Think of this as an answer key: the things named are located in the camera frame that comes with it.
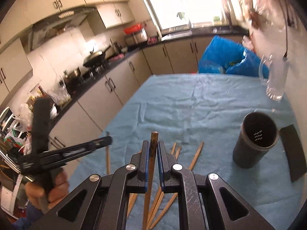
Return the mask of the person's left hand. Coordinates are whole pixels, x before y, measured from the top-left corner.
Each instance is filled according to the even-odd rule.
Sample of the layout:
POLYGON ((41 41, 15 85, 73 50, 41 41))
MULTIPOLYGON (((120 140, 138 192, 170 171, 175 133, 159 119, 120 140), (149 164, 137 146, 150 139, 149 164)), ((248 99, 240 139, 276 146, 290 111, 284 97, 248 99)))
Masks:
POLYGON ((62 168, 55 171, 55 176, 49 176, 26 184, 26 195, 30 203, 43 214, 59 204, 69 193, 67 174, 62 168))

